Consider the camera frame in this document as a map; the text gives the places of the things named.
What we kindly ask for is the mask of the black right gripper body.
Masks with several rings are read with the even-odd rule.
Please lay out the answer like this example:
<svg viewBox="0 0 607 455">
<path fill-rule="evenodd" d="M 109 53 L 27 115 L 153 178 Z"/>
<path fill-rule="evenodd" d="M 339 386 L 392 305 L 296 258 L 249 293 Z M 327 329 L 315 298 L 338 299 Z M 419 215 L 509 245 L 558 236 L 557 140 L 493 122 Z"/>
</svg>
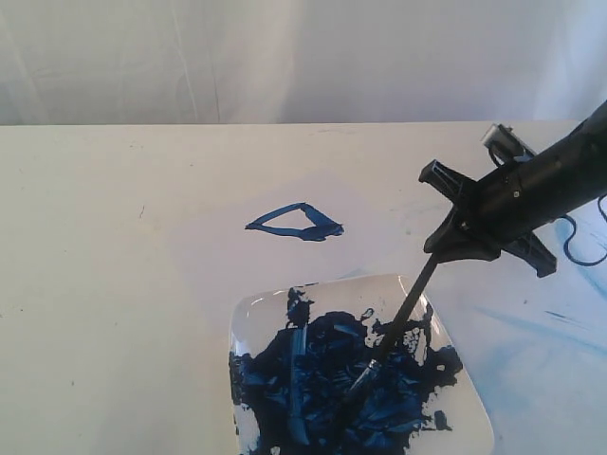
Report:
<svg viewBox="0 0 607 455">
<path fill-rule="evenodd" d="M 605 193 L 606 105 L 601 104 L 543 152 L 480 180 L 465 226 L 505 245 Z"/>
</svg>

